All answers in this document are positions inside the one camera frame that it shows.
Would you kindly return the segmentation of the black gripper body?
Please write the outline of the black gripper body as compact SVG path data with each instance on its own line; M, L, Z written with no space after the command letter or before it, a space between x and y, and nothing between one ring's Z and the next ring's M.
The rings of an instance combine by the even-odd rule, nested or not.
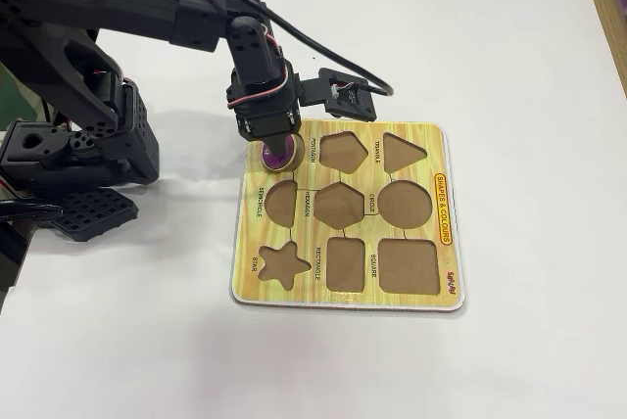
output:
M296 133L301 117L298 96L299 76L283 60L275 76L250 62L236 62L226 90L227 107L235 113L239 133L248 141L271 135Z

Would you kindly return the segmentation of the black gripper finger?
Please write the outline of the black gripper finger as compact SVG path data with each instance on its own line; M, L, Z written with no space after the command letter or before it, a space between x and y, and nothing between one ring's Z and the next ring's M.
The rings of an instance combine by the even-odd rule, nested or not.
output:
M285 159L290 154L290 135L271 135L266 138L266 147L272 157L276 159Z

